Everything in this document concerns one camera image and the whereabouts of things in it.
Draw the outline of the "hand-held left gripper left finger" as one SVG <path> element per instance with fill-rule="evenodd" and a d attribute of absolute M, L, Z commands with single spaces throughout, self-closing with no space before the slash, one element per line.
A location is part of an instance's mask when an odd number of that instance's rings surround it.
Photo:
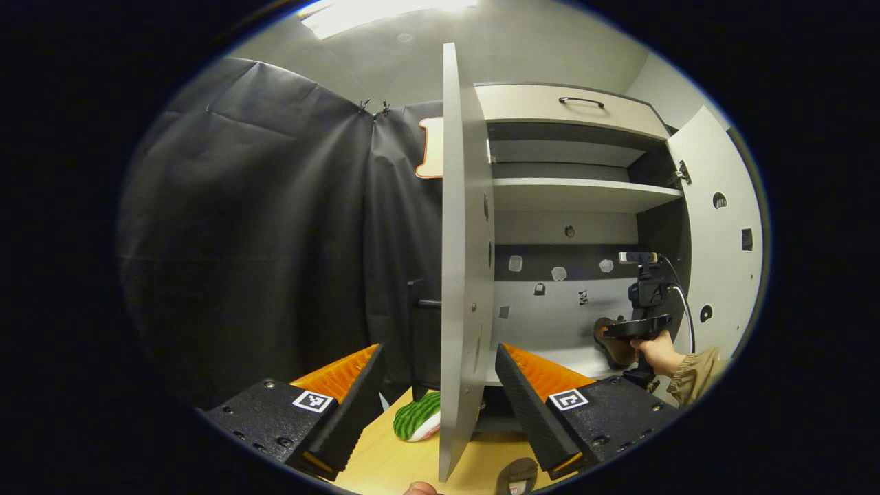
<path fill-rule="evenodd" d="M 382 414 L 384 374 L 384 346 L 374 344 L 292 382 L 258 380 L 205 417 L 262 457 L 334 481 Z"/>

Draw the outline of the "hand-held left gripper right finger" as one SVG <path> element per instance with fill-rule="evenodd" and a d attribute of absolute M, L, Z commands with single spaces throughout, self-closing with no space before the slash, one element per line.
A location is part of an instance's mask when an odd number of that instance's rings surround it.
<path fill-rule="evenodd" d="M 540 469 L 553 480 L 632 450 L 680 414 L 623 376 L 591 379 L 504 342 L 494 372 Z"/>

